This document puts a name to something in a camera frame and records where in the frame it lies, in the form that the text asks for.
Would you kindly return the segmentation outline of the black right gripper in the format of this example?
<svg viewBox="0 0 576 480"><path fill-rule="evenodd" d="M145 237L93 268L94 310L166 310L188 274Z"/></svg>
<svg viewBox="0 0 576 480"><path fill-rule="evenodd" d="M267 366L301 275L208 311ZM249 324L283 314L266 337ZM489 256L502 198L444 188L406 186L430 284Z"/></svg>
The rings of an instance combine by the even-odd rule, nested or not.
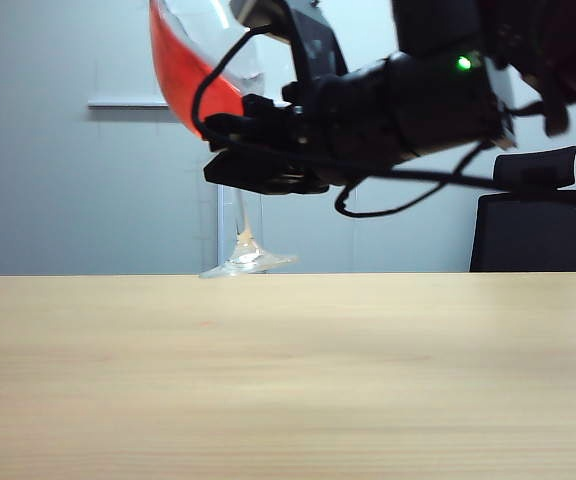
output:
<svg viewBox="0 0 576 480"><path fill-rule="evenodd" d="M392 55L324 76L303 105L254 94L241 104L241 114L202 121L202 139L218 153L204 178L262 195L323 194L464 144L507 145L507 73L476 51ZM307 157L317 161L315 174L277 159Z"/></svg>

